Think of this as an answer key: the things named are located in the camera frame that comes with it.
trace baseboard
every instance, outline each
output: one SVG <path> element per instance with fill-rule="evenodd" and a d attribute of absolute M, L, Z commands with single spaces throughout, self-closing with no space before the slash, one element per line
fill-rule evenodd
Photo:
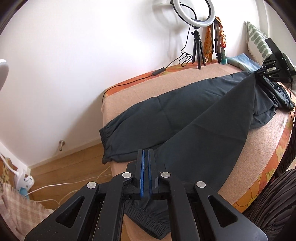
<path fill-rule="evenodd" d="M 34 164 L 34 165 L 32 165 L 32 166 L 29 166 L 28 168 L 29 168 L 29 169 L 33 169 L 33 168 L 35 168 L 35 167 L 42 166 L 42 165 L 47 164 L 47 163 L 50 163 L 51 161 L 54 161 L 54 160 L 56 160 L 56 159 L 59 159 L 59 158 L 62 158 L 62 157 L 65 157 L 65 156 L 71 155 L 71 154 L 73 154 L 73 153 L 75 153 L 75 152 L 78 152 L 78 151 L 84 150 L 84 149 L 86 149 L 86 148 L 89 148 L 89 147 L 95 146 L 95 145 L 100 144 L 100 143 L 102 143 L 101 139 L 95 139 L 95 140 L 93 140 L 93 141 L 91 141 L 91 142 L 89 142 L 89 143 L 86 143 L 86 144 L 84 144 L 84 145 L 81 145 L 81 146 L 75 147 L 75 148 L 73 148 L 73 149 L 71 149 L 71 150 L 68 150 L 68 151 L 62 152 L 62 153 L 60 153 L 60 154 L 58 154 L 58 155 L 56 155 L 56 156 L 53 156 L 53 157 L 51 157 L 51 158 L 49 158 L 49 159 L 43 160 L 43 161 L 41 161 L 41 162 L 39 162 L 39 163 L 36 163 L 36 164 Z"/>

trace bed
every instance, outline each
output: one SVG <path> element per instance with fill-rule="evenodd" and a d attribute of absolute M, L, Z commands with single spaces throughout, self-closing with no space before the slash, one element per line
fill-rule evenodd
<path fill-rule="evenodd" d="M 180 65 L 167 68 L 159 77 L 149 77 L 135 81 L 151 73 L 126 80 L 105 94 L 102 105 L 103 125 L 128 109 L 130 106 L 158 96 L 170 90 L 180 88 L 192 82 L 205 78 L 214 78 L 241 71 L 232 65 L 221 65 L 212 62 L 201 70 L 194 64 L 185 67 Z M 249 132 L 245 147 L 227 181 L 219 194 L 231 203 L 237 210 L 243 212 L 266 186 L 277 166 L 285 148 L 289 143 L 292 131 L 290 113 L 277 110 L 273 119 L 265 126 Z M 128 162 L 111 162 L 113 176 L 126 170 Z M 156 240 L 145 233 L 126 215 L 124 222 L 131 241 Z M 163 240 L 171 240 L 168 234 Z"/>

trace ring light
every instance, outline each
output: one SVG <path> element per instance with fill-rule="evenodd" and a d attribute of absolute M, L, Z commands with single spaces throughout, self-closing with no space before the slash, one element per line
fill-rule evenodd
<path fill-rule="evenodd" d="M 171 0 L 171 3 L 173 4 L 173 7 L 176 11 L 176 13 L 179 15 L 179 17 L 184 20 L 186 23 L 192 25 L 196 28 L 204 28 L 210 26 L 214 20 L 215 20 L 215 10 L 214 5 L 211 2 L 211 0 L 205 0 L 208 7 L 209 7 L 209 16 L 205 21 L 192 19 L 190 18 L 182 9 L 180 0 Z"/>

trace black cable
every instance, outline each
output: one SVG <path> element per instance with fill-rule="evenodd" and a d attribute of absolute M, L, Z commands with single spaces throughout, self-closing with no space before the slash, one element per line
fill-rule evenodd
<path fill-rule="evenodd" d="M 197 19 L 196 13 L 195 13 L 195 11 L 194 11 L 191 7 L 189 7 L 189 6 L 187 6 L 187 5 L 184 5 L 184 4 L 182 4 L 181 2 L 180 2 L 180 4 L 181 4 L 181 6 L 184 6 L 184 7 L 187 7 L 187 8 L 189 8 L 189 9 L 191 9 L 192 12 L 194 13 L 195 19 Z M 161 72 L 165 71 L 165 69 L 168 68 L 168 67 L 169 67 L 174 61 L 176 61 L 177 59 L 179 59 L 179 64 L 180 64 L 182 67 L 186 66 L 186 65 L 187 65 L 187 64 L 193 59 L 193 55 L 192 55 L 192 54 L 189 54 L 189 53 L 186 53 L 186 52 L 182 52 L 182 51 L 186 48 L 186 46 L 187 46 L 188 37 L 189 37 L 189 32 L 190 32 L 190 28 L 191 28 L 191 25 L 189 25 L 189 30 L 188 30 L 188 33 L 187 33 L 186 43 L 185 43 L 184 48 L 181 50 L 181 55 L 180 55 L 178 58 L 174 59 L 174 60 L 173 60 L 168 66 L 166 66 L 165 68 L 162 68 L 162 69 L 163 69 L 162 71 L 161 71 L 161 69 L 159 69 L 159 70 L 153 72 L 153 73 L 155 73 L 155 74 L 152 73 L 152 75 L 149 75 L 149 76 L 147 76 L 147 77 L 144 77 L 144 78 L 141 78 L 141 79 L 138 79 L 138 80 L 143 80 L 143 79 L 149 78 L 149 77 L 151 77 L 151 76 L 155 76 L 155 75 L 157 75 L 157 73 L 161 73 Z M 111 89 L 113 89 L 113 88 L 115 88 L 115 87 L 117 87 L 117 86 L 128 85 L 128 84 L 133 83 L 133 82 L 136 82 L 136 81 L 138 81 L 138 80 L 134 80 L 134 81 L 132 81 L 132 82 L 125 83 L 125 84 L 121 84 L 121 85 L 115 85 L 115 86 L 113 86 L 113 87 L 107 89 L 107 90 L 104 92 L 104 94 L 103 94 L 102 102 L 104 101 L 104 97 L 105 97 L 105 94 L 106 94 L 107 91 L 109 91 L 109 90 L 111 90 Z"/>
<path fill-rule="evenodd" d="M 189 30 L 188 30 L 188 34 L 187 34 L 186 44 L 185 44 L 184 48 L 181 49 L 181 55 L 178 58 L 174 59 L 168 66 L 166 66 L 166 68 L 169 67 L 174 61 L 176 61 L 177 59 L 181 58 L 183 55 L 185 55 L 185 56 L 183 58 L 179 59 L 179 64 L 182 67 L 186 66 L 189 63 L 189 61 L 191 61 L 193 59 L 193 55 L 192 54 L 189 54 L 189 53 L 186 53 L 186 52 L 182 52 L 186 48 L 186 45 L 187 45 L 187 42 L 188 42 L 188 36 L 189 36 L 190 28 L 191 28 L 191 25 L 189 25 Z"/>
<path fill-rule="evenodd" d="M 149 78 L 149 77 L 151 77 L 151 76 L 153 76 L 153 74 L 152 74 L 152 75 L 149 75 L 149 76 L 147 76 L 147 77 L 144 77 L 144 78 L 138 79 L 138 80 L 143 80 L 143 79 Z M 125 84 L 121 84 L 121 85 L 115 85 L 115 86 L 113 86 L 113 87 L 107 89 L 107 90 L 104 92 L 104 94 L 103 94 L 102 102 L 104 101 L 104 96 L 105 96 L 105 94 L 106 94 L 107 91 L 109 91 L 109 90 L 111 90 L 111 89 L 113 89 L 113 88 L 115 88 L 115 87 L 117 87 L 117 86 L 123 86 L 123 85 L 131 84 L 131 83 L 136 82 L 136 81 L 138 81 L 138 80 L 134 80 L 134 81 L 131 81 L 131 82 L 129 82 L 129 83 L 125 83 Z"/>
<path fill-rule="evenodd" d="M 195 13 L 195 11 L 194 11 L 191 7 L 189 7 L 189 6 L 187 6 L 187 5 L 184 5 L 184 4 L 182 4 L 181 2 L 180 2 L 180 5 L 181 5 L 181 6 L 184 6 L 184 7 L 187 7 L 187 8 L 189 8 L 190 10 L 192 10 L 192 12 L 194 13 L 195 19 L 197 20 L 196 13 Z"/>
<path fill-rule="evenodd" d="M 291 98 L 292 98 L 292 87 L 293 87 L 293 79 L 292 79 L 292 82 L 291 82 L 291 89 L 290 89 L 289 110 L 290 110 L 290 104 L 291 104 Z M 291 116 L 291 119 L 292 119 L 292 130 L 293 130 L 293 128 L 295 128 L 295 125 L 294 125 L 294 119 L 292 117 L 291 111 L 290 111 L 290 116 Z"/>

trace white cable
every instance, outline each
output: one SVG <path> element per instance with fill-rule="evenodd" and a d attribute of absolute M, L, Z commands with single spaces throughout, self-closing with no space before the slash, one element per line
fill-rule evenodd
<path fill-rule="evenodd" d="M 37 201 L 37 202 L 46 202 L 46 201 L 55 201 L 59 205 L 59 202 L 54 199 L 46 199 L 46 200 L 41 200 L 41 201 Z"/>
<path fill-rule="evenodd" d="M 109 168 L 110 168 L 110 166 L 109 166 L 106 170 L 104 170 L 104 171 L 103 171 L 99 176 L 97 176 L 96 178 L 98 179 L 98 178 L 99 178 L 99 177 L 100 177 L 105 171 L 107 171 Z M 37 191 L 43 189 L 43 188 L 47 188 L 47 187 L 55 187 L 55 186 L 61 186 L 61 185 L 67 185 L 67 184 L 80 183 L 80 182 L 84 182 L 84 181 L 90 180 L 90 179 L 92 179 L 92 178 L 95 178 L 95 177 L 90 177 L 90 178 L 88 178 L 88 179 L 86 179 L 86 180 L 82 180 L 82 181 L 74 182 L 74 183 L 60 183 L 60 184 L 47 185 L 47 186 L 44 186 L 44 187 L 38 188 L 38 189 L 36 189 L 36 190 L 34 190 L 34 191 L 32 191 L 32 192 L 29 192 L 27 195 L 25 195 L 25 197 L 28 196 L 28 195 L 30 195 L 31 193 L 34 193 L 34 192 L 37 192 Z"/>
<path fill-rule="evenodd" d="M 62 201 L 66 196 L 70 195 L 72 192 L 69 192 L 67 195 L 65 195 L 65 196 L 59 201 L 59 205 L 61 205 L 61 201 Z"/>
<path fill-rule="evenodd" d="M 75 184 L 75 183 L 85 182 L 85 181 L 88 181 L 88 180 L 93 179 L 93 178 L 96 178 L 96 180 L 97 180 L 97 179 L 98 179 L 99 177 L 101 177 L 102 174 L 105 173 L 109 168 L 110 168 L 110 166 L 109 166 L 107 169 L 105 169 L 104 171 L 102 171 L 101 174 L 98 175 L 97 177 L 90 177 L 90 178 L 88 178 L 88 179 L 85 179 L 85 180 L 82 180 L 82 181 L 79 181 L 79 182 L 74 182 L 74 183 L 61 183 L 61 184 L 48 185 L 48 186 L 41 187 L 41 188 L 39 188 L 39 189 L 36 189 L 36 190 L 34 190 L 34 191 L 28 193 L 27 195 L 25 195 L 25 197 L 28 196 L 29 194 L 33 193 L 33 192 L 36 192 L 36 191 L 38 191 L 38 190 L 40 190 L 40 189 L 43 189 L 43 188 L 46 188 L 46 187 L 60 186 L 60 185 L 65 185 L 65 184 Z M 46 199 L 46 200 L 41 200 L 41 201 L 37 201 L 37 202 L 55 201 L 58 205 L 60 205 L 61 201 L 62 201 L 66 196 L 70 195 L 72 192 L 69 192 L 67 195 L 65 195 L 65 196 L 64 196 L 59 202 L 58 202 L 57 200 L 54 200 L 54 199 Z"/>
<path fill-rule="evenodd" d="M 11 172 L 13 172 L 14 174 L 16 174 L 16 175 L 18 176 L 18 172 L 15 171 L 15 170 L 13 170 L 13 169 L 10 167 L 10 165 L 8 165 L 8 163 L 7 163 L 6 160 L 5 160 L 5 157 L 4 157 L 1 153 L 0 153 L 0 157 L 1 157 L 1 159 L 3 160 L 4 164 L 8 167 L 8 169 L 9 169 Z"/>

